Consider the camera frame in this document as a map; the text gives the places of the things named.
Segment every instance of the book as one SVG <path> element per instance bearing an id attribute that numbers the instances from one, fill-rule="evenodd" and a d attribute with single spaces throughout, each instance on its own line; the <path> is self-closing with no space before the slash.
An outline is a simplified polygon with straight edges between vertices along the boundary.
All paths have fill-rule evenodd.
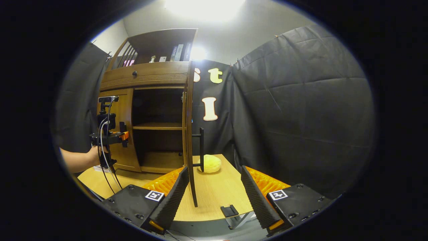
<path id="1" fill-rule="evenodd" d="M 180 61 L 181 52 L 183 50 L 184 44 L 179 44 L 177 48 L 177 52 L 175 53 L 175 60 L 174 61 Z"/>
<path id="2" fill-rule="evenodd" d="M 174 46 L 174 48 L 172 49 L 171 58 L 169 59 L 170 61 L 175 61 L 175 54 L 177 53 L 177 48 L 178 45 Z"/>
<path id="3" fill-rule="evenodd" d="M 184 56 L 182 61 L 190 61 L 190 50 L 192 49 L 192 43 L 188 42 L 186 44 L 186 50 L 184 51 Z"/>

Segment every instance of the wooden shelf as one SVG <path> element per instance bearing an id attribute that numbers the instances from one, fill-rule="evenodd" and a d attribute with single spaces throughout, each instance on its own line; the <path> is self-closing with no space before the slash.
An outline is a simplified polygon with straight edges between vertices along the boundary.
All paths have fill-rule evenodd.
<path id="1" fill-rule="evenodd" d="M 132 127 L 134 130 L 182 130 L 181 123 L 148 122 Z"/>
<path id="2" fill-rule="evenodd" d="M 183 156 L 176 151 L 150 151 L 144 154 L 142 172 L 168 173 L 184 165 Z"/>

